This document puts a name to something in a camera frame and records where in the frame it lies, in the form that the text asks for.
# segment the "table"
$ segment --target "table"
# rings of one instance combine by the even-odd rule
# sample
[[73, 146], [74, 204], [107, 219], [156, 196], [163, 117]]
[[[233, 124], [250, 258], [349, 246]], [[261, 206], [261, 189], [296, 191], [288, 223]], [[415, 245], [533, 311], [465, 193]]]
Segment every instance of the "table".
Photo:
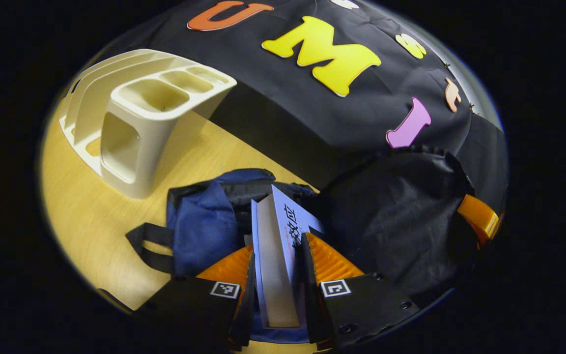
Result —
[[[40, 161], [43, 200], [53, 234], [90, 287], [105, 289], [131, 309], [140, 307], [170, 279], [169, 274], [144, 264], [125, 237], [144, 222], [166, 224], [169, 188], [212, 179], [238, 168], [266, 168], [277, 181], [307, 184], [222, 128], [188, 112], [178, 120], [167, 141], [153, 193], [144, 200], [129, 199], [104, 183], [81, 160], [65, 139], [58, 118], [56, 114], [49, 117]], [[99, 144], [88, 148], [99, 149]], [[144, 246], [171, 255], [166, 247]], [[242, 351], [305, 352], [316, 352], [316, 345], [251, 341]]]

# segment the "white book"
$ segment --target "white book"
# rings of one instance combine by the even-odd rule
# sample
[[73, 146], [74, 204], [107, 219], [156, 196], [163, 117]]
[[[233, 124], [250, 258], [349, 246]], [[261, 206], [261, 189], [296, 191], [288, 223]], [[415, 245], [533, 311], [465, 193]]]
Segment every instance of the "white book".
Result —
[[252, 201], [252, 243], [255, 251], [257, 297], [264, 327], [305, 325], [299, 293], [296, 249], [305, 232], [323, 232], [320, 222], [272, 186], [261, 202]]

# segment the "black background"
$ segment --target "black background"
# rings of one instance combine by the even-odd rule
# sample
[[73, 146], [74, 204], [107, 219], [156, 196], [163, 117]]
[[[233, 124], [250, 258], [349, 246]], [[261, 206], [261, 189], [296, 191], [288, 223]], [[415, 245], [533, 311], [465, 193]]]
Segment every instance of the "black background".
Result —
[[[44, 117], [103, 45], [173, 1], [0, 3], [0, 352], [180, 350], [88, 289], [49, 233], [35, 175]], [[566, 352], [566, 3], [399, 1], [493, 95], [510, 151], [508, 217], [478, 281], [404, 352]]]

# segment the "yellow foam letter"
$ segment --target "yellow foam letter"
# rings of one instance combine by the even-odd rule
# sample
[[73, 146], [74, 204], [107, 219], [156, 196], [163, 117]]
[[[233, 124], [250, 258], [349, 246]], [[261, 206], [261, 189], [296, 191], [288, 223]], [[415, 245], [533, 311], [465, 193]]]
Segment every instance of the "yellow foam letter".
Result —
[[403, 46], [403, 48], [409, 51], [409, 53], [412, 54], [414, 58], [422, 59], [425, 56], [425, 54], [427, 54], [427, 50], [425, 50], [425, 47], [420, 45], [420, 43], [416, 42], [416, 40], [411, 36], [409, 36], [408, 34], [404, 34], [404, 33], [397, 34], [395, 36], [395, 39], [400, 45]]
[[379, 57], [361, 44], [333, 45], [332, 25], [311, 16], [303, 16], [303, 22], [276, 40], [263, 42], [261, 47], [277, 56], [289, 58], [294, 54], [294, 45], [303, 41], [298, 65], [333, 59], [328, 65], [315, 67], [312, 74], [341, 97], [348, 95], [348, 85], [362, 71], [371, 65], [381, 64]]

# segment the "pink letter i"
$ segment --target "pink letter i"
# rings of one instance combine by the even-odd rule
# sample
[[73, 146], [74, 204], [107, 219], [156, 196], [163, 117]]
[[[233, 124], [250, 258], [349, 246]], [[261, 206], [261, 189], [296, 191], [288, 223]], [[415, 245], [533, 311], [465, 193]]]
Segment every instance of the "pink letter i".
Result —
[[418, 132], [425, 126], [431, 124], [431, 117], [425, 106], [416, 98], [412, 98], [412, 109], [396, 130], [388, 130], [386, 141], [392, 148], [409, 146]]

